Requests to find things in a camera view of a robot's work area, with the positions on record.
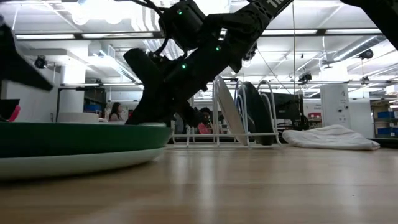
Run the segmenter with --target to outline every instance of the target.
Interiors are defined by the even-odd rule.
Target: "pink object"
[[[17,117],[18,117],[20,111],[21,111],[21,107],[20,107],[19,105],[17,105],[17,106],[15,107],[14,112],[12,112],[12,115],[11,115],[11,117],[10,117],[10,119],[9,119],[8,121],[9,121],[9,122],[15,121],[15,120],[17,119]]]
[[[206,126],[204,124],[198,125],[198,131],[199,131],[199,134],[210,134],[209,130],[206,128]]]

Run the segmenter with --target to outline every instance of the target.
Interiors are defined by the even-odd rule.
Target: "fluorescent light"
[[[202,103],[210,103],[210,102],[213,102],[213,100],[212,99],[193,99],[193,102],[194,103],[196,103],[196,102],[202,102]]]
[[[379,29],[328,29],[326,34],[381,34]]]
[[[82,34],[85,39],[118,39],[118,38],[151,38],[154,34],[151,32],[132,32],[121,34]]]
[[[103,50],[99,50],[99,52],[100,52],[102,55],[106,56],[106,53],[105,53]]]
[[[100,86],[99,83],[64,83],[62,86],[75,86],[75,87],[81,87],[81,86]]]
[[[138,86],[138,83],[104,83],[104,86]]]
[[[119,102],[119,103],[127,103],[127,102],[138,102],[139,100],[110,100],[110,102]]]
[[[315,93],[313,93],[313,94],[311,94],[311,95],[309,95],[309,96],[305,96],[305,97],[313,97],[313,96],[315,96],[316,94],[319,94],[321,91],[320,90],[318,90],[318,91],[316,91]]]
[[[18,34],[16,35],[17,40],[40,40],[40,39],[47,39],[47,40],[54,40],[54,39],[74,39],[75,36],[73,34],[36,34],[36,35],[25,35],[25,34]]]
[[[342,3],[340,1],[311,1],[311,0],[301,0],[294,1],[294,6],[298,7],[338,7],[341,6]]]
[[[316,34],[317,30],[265,30],[263,35],[304,35]]]
[[[363,87],[357,88],[357,89],[351,89],[351,88],[350,88],[348,91],[349,91],[349,92],[352,92],[352,91],[364,90],[364,89],[367,89],[367,88],[370,88],[370,87],[376,86],[376,85],[378,85],[378,84],[377,84],[377,83],[374,83],[374,84],[367,84],[366,86],[363,86]]]

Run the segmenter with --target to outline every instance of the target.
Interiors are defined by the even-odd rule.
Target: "cable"
[[[285,90],[286,90],[289,94],[291,94],[290,91],[282,84],[282,82],[279,81],[277,75],[274,73],[274,71],[272,71],[272,69],[271,69],[270,66],[268,65],[266,59],[262,56],[261,52],[260,52],[259,50],[257,50],[257,51],[259,52],[259,55],[261,56],[261,58],[262,58],[262,60],[264,61],[264,63],[267,65],[268,69],[269,69],[269,70],[271,71],[271,73],[275,76],[276,80],[278,80],[279,84],[282,85],[282,86],[285,88]]]
[[[151,0],[144,0],[146,3],[142,2],[141,0],[131,0],[131,1],[140,6],[144,6],[144,7],[148,7],[149,9],[153,9],[159,15],[160,25],[163,28],[163,33],[164,33],[165,38],[164,38],[163,44],[154,53],[156,55],[160,55],[163,52],[163,50],[166,48],[167,42],[170,39],[169,33],[166,31],[166,25],[163,21],[163,14],[162,14],[162,11],[166,10],[167,8],[157,7]]]
[[[296,23],[294,19],[294,2],[292,3],[293,14],[293,99],[296,100]]]
[[[136,4],[140,5],[140,6],[148,7],[148,8],[151,8],[151,9],[153,9],[153,7],[156,7],[156,8],[158,8],[161,11],[164,11],[164,10],[168,9],[168,8],[165,8],[165,7],[156,6],[153,2],[148,3],[146,0],[144,0],[145,2],[142,2],[141,0],[130,0],[130,1],[136,3]]]
[[[19,10],[22,8],[22,5],[20,5],[16,11],[15,11],[15,15],[14,15],[14,21],[12,22],[12,30],[15,30],[15,23],[17,22],[17,16],[18,16],[18,12]]]

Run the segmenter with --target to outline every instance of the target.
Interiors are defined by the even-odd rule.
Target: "ceiling duct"
[[[379,35],[372,37],[362,37],[334,54],[318,54],[317,56],[315,56],[314,59],[309,60],[306,64],[298,68],[297,71],[300,71],[303,68],[305,68],[306,70],[311,70],[314,67],[321,67],[322,65],[333,64],[336,62],[347,60],[351,57],[354,57],[355,55],[359,55],[360,53],[364,52],[367,49],[370,49],[371,47],[376,46],[377,44],[380,44],[385,40],[387,40],[386,37]]]
[[[337,51],[333,56],[333,60],[335,62],[347,60],[385,40],[387,40],[387,38],[384,36],[362,37],[349,46]]]
[[[140,82],[136,75],[130,71],[124,63],[121,63],[121,61],[116,58],[116,51],[112,45],[108,44],[103,46],[99,41],[93,41],[88,46],[88,55],[101,57],[104,63],[107,63],[120,75],[127,77],[132,82]]]

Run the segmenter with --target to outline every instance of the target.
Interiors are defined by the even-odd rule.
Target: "white plate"
[[[239,115],[238,109],[235,106],[231,93],[224,80],[218,76],[218,103],[221,107],[221,112],[224,115],[226,123],[232,134],[245,134],[243,123]],[[247,146],[248,139],[246,136],[236,136],[236,139],[244,146]]]
[[[0,159],[0,180],[56,177],[122,168],[148,162],[165,148],[129,152]]]

